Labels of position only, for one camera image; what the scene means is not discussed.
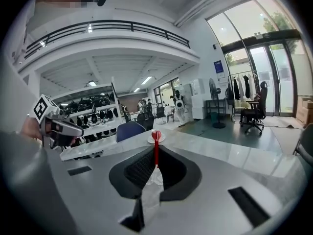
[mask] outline glass door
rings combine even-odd
[[[259,83],[268,85],[266,112],[268,116],[292,116],[293,78],[290,59],[284,44],[263,44],[249,49]]]

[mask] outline ceiling light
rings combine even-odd
[[[160,89],[168,87],[168,86],[169,86],[169,84],[163,84],[163,85],[160,86]]]
[[[97,86],[96,83],[93,82],[93,81],[89,81],[88,83],[89,83],[91,86]]]
[[[151,78],[151,76],[148,76],[148,77],[146,78],[146,80],[142,82],[142,84],[147,83],[147,82],[149,81],[149,79],[150,79],[150,78]]]
[[[88,33],[92,33],[92,27],[91,27],[91,24],[89,24],[89,27],[88,27]]]

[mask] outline desk surface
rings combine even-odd
[[[283,205],[299,197],[307,184],[307,171],[311,168],[294,155],[265,151],[256,148],[201,138],[186,133],[161,129],[166,139],[160,143],[172,149],[184,149],[227,162],[271,190]],[[151,131],[119,143],[112,140],[109,144],[104,139],[97,146],[93,143],[84,144],[83,150],[88,153],[88,146],[93,152],[103,150],[103,156],[127,152],[142,146],[151,145],[147,138]]]

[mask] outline gray floor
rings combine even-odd
[[[230,119],[223,120],[223,122],[226,124],[226,127],[223,129],[215,129],[212,127],[212,122],[210,119],[202,119],[184,127],[178,128],[177,130],[203,138],[238,144],[251,148],[274,151],[278,153],[284,152],[287,154],[292,153],[296,141],[300,135],[300,131],[298,129],[291,130],[288,128],[280,128],[279,132],[282,134],[278,136],[278,138],[280,138],[280,140],[278,140],[271,127],[265,127],[263,134],[260,136],[259,130],[256,128],[250,129],[250,131],[245,134],[245,130],[248,128],[247,125],[240,127],[239,123],[233,123]],[[292,132],[294,132],[294,138],[291,141],[292,145],[280,145],[280,142],[284,144],[286,141],[286,139],[283,139],[284,132],[288,132],[289,136]]]

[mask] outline white pillar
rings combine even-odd
[[[36,98],[40,97],[40,73],[33,71],[29,74],[28,87]]]

